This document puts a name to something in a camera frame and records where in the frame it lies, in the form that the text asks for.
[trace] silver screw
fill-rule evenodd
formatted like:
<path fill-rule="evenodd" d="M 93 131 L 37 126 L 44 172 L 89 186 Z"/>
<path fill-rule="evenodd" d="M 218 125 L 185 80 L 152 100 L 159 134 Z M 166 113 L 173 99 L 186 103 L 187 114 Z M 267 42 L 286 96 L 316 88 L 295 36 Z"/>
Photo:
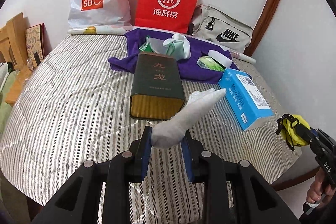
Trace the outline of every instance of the silver screw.
<path fill-rule="evenodd" d="M 201 155 L 202 155 L 204 158 L 208 158 L 208 157 L 211 157 L 211 152 L 208 151 L 208 150 L 204 150 L 204 151 L 202 151 Z"/>
<path fill-rule="evenodd" d="M 93 160 L 86 160 L 84 162 L 84 167 L 88 168 L 91 167 L 93 165 Z"/>
<path fill-rule="evenodd" d="M 240 165 L 242 167 L 249 167 L 250 166 L 250 162 L 248 160 L 241 160 L 240 161 Z"/>
<path fill-rule="evenodd" d="M 129 157 L 132 156 L 132 152 L 131 151 L 125 151 L 125 152 L 123 152 L 122 155 L 123 155 L 124 158 L 129 158 Z"/>

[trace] brown wooden door frame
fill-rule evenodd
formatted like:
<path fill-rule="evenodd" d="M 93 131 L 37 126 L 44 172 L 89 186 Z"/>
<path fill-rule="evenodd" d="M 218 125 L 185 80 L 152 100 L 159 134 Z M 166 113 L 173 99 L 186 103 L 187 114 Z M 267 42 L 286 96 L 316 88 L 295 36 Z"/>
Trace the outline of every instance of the brown wooden door frame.
<path fill-rule="evenodd" d="M 263 38 L 272 18 L 277 10 L 280 0 L 267 0 L 264 9 L 259 17 L 256 26 L 254 27 L 251 43 L 245 49 L 244 54 L 251 56 L 255 49 L 258 47 L 261 39 Z"/>

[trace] wooden chair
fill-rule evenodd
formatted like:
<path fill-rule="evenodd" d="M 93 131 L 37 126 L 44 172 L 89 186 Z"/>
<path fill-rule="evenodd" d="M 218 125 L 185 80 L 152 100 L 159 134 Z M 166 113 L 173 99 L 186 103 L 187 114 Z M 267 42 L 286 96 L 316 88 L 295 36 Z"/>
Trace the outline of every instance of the wooden chair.
<path fill-rule="evenodd" d="M 0 29 L 0 62 L 12 62 L 16 70 L 22 69 L 28 59 L 26 29 L 23 13 L 8 20 Z"/>

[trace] blue box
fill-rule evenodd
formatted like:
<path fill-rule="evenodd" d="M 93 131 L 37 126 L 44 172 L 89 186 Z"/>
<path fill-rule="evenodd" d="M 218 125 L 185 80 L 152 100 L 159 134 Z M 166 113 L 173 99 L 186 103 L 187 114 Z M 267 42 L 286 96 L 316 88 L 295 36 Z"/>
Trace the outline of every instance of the blue box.
<path fill-rule="evenodd" d="M 225 97 L 244 131 L 261 127 L 274 116 L 247 73 L 228 68 L 218 84 L 222 89 L 226 89 Z"/>

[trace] striped bedspread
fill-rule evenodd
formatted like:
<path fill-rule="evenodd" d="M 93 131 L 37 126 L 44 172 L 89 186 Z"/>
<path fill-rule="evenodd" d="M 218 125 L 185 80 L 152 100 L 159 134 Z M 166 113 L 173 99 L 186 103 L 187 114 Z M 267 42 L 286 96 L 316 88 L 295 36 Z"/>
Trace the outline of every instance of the striped bedspread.
<path fill-rule="evenodd" d="M 16 102 L 2 138 L 1 170 L 25 195 L 45 205 L 87 159 L 102 162 L 127 150 L 145 125 L 131 119 L 133 74 L 112 71 L 108 58 L 127 54 L 126 38 L 117 35 L 66 37 L 43 61 Z M 190 132 L 222 159 L 249 160 L 272 183 L 300 155 L 276 136 L 284 111 L 253 65 L 235 59 L 251 75 L 275 113 L 263 127 L 243 132 L 225 99 Z M 186 97 L 217 85 L 183 81 Z M 202 216 L 202 185 L 186 177 L 180 145 L 152 149 L 142 184 L 130 184 L 132 223 L 190 223 Z"/>

